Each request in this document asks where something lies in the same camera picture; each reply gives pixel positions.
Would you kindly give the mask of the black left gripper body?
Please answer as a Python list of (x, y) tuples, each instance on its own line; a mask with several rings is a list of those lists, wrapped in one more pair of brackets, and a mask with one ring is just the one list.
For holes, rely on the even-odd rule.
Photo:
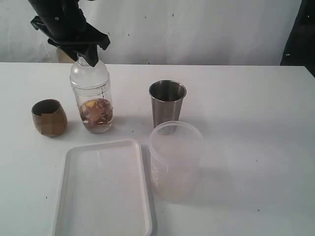
[(77, 0), (31, 0), (37, 15), (31, 20), (35, 30), (42, 31), (58, 45), (98, 45), (106, 50), (108, 35), (90, 25)]

